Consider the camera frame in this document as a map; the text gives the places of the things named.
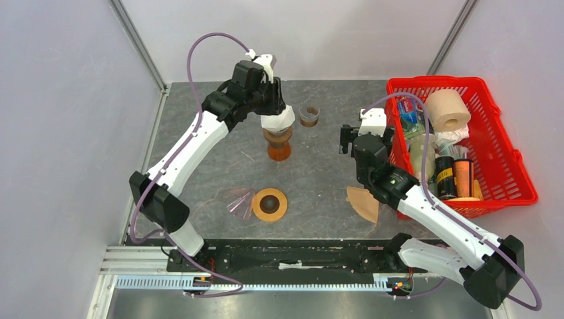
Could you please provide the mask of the white paper coffee filter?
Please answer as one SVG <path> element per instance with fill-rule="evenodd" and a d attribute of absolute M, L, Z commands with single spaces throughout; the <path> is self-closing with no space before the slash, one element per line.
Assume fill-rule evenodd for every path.
<path fill-rule="evenodd" d="M 272 128 L 272 130 L 276 130 L 278 128 L 292 126 L 295 121 L 295 113 L 292 106 L 286 105 L 285 109 L 279 115 L 261 116 L 260 119 L 262 128 Z"/>

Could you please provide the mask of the dark wooden ring holder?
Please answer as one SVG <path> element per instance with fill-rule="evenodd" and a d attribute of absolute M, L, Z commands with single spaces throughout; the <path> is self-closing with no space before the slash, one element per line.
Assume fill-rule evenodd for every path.
<path fill-rule="evenodd" d="M 274 150 L 282 150 L 289 146 L 289 140 L 292 136 L 292 129 L 287 128 L 281 132 L 271 132 L 263 129 L 263 136 L 266 139 L 268 146 Z"/>

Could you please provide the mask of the light wooden ring holder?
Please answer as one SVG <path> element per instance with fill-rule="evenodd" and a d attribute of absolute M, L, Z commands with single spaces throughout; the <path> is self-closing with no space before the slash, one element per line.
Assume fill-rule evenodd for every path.
<path fill-rule="evenodd" d="M 288 210 L 285 194 L 275 188 L 266 188 L 257 192 L 251 202 L 254 215 L 265 222 L 280 220 Z"/>

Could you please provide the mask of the clear glass dripper cone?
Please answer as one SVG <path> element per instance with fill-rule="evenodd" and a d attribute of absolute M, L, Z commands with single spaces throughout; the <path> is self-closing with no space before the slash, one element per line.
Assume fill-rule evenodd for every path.
<path fill-rule="evenodd" d="M 290 132 L 292 130 L 291 126 L 285 127 L 285 128 L 278 128 L 276 130 L 272 130 L 272 128 L 263 128 L 263 133 L 267 134 L 269 136 L 284 136 L 285 134 L 287 134 L 288 132 Z"/>

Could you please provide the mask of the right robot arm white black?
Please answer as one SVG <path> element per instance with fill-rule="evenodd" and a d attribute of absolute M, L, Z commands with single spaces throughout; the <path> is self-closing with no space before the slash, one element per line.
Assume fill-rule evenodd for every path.
<path fill-rule="evenodd" d="M 473 224 L 433 195 L 419 180 L 390 163 L 394 131 L 360 134 L 359 128 L 340 128 L 340 152 L 356 162 L 356 179 L 380 203 L 419 222 L 449 247 L 424 243 L 399 233 L 387 244 L 385 266 L 400 272 L 406 267 L 434 272 L 462 285 L 481 305 L 497 309 L 523 278 L 523 243 L 513 235 L 502 239 Z"/>

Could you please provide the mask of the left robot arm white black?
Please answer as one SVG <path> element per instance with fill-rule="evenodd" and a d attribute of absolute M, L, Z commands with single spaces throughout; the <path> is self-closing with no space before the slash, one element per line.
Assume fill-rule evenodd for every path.
<path fill-rule="evenodd" d="M 202 113 L 164 158 L 147 173 L 135 171 L 130 176 L 130 188 L 140 212 L 183 250 L 183 262 L 192 271 L 205 269 L 209 255 L 202 249 L 203 238 L 190 223 L 189 207 L 178 196 L 209 151 L 248 114 L 259 115 L 262 128 L 276 136 L 291 127 L 295 115 L 283 101 L 274 65 L 272 54 L 238 62 L 232 77 L 206 96 Z"/>

